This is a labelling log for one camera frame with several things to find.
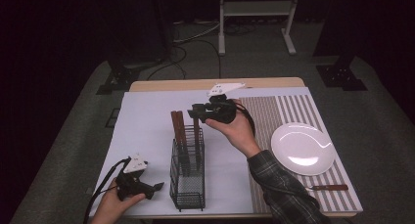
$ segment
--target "plaid sleeve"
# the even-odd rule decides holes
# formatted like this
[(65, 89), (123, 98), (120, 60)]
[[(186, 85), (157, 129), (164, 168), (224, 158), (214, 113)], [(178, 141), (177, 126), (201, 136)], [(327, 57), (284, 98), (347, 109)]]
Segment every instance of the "plaid sleeve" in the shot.
[(248, 163), (254, 180), (262, 188), (265, 202), (271, 208), (274, 223), (330, 223), (312, 201), (275, 192), (284, 190), (307, 194), (302, 183), (284, 170), (269, 151), (250, 157)]

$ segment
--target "person's arm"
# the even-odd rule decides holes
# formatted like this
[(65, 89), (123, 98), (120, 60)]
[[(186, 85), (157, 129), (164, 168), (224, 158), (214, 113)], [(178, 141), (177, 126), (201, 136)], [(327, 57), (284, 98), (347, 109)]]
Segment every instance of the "person's arm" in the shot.
[(91, 224), (116, 223), (128, 208), (146, 198), (146, 195), (138, 194), (122, 202), (119, 200), (116, 192), (116, 182), (114, 179), (109, 186), (109, 190), (104, 193), (101, 202), (98, 205), (98, 209), (92, 218)]
[(306, 195), (302, 183), (285, 171), (273, 154), (260, 149), (248, 120), (241, 112), (237, 112), (235, 119), (229, 124), (213, 119), (207, 119), (206, 124), (222, 132), (247, 157), (251, 174), (262, 188), (275, 223), (330, 223), (330, 219), (312, 201), (275, 192), (283, 190)]

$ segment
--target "metal utensil holder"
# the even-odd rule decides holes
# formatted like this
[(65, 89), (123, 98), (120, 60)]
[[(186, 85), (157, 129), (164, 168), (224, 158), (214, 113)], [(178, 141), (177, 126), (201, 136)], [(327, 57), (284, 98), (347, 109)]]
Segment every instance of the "metal utensil holder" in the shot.
[(202, 128), (185, 127), (185, 142), (173, 140), (170, 196), (176, 208), (205, 208), (205, 143)]

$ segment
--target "dark background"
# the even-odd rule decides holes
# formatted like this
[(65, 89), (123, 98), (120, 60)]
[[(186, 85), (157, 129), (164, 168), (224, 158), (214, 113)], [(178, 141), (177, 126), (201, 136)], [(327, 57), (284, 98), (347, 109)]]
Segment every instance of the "dark background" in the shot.
[[(160, 22), (151, 1), (133, 11), (131, 0), (2, 0), (0, 223), (13, 216), (95, 67), (110, 52), (140, 53), (149, 42), (143, 34)], [(165, 3), (172, 21), (218, 18), (218, 0)], [(326, 19), (314, 55), (352, 49), (415, 122), (413, 7), (410, 0), (299, 0), (295, 20)], [(144, 17), (149, 30), (125, 32), (139, 26), (131, 17)], [(168, 53), (154, 38), (153, 52), (135, 57), (140, 62)]]

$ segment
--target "floor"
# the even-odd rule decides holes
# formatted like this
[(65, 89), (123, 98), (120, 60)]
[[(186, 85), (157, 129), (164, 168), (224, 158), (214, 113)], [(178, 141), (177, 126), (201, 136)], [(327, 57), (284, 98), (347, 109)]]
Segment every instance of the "floor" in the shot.
[[(350, 68), (367, 91), (343, 91), (324, 85), (316, 66), (332, 64), (337, 57), (312, 57), (322, 25), (322, 22), (293, 24), (291, 35), (297, 48), (294, 56), (288, 54), (280, 33), (283, 22), (229, 28), (226, 55), (220, 58), (215, 50), (217, 32), (210, 33), (198, 38), (203, 41), (173, 48), (171, 60), (182, 60), (178, 65), (147, 68), (139, 80), (149, 77), (153, 80), (302, 78), (364, 209), (348, 220), (333, 219), (333, 223), (413, 223), (415, 126), (373, 68), (359, 58), (353, 60)], [(178, 24), (176, 39), (207, 28), (208, 24)], [(83, 219), (112, 139), (113, 129), (106, 124), (113, 109), (120, 107), (123, 95), (123, 91), (96, 94), (110, 72), (108, 64), (103, 62), (85, 84), (12, 223), (80, 223)], [(121, 219), (118, 223), (140, 222), (153, 220)], [(154, 223), (189, 221), (155, 220)]]

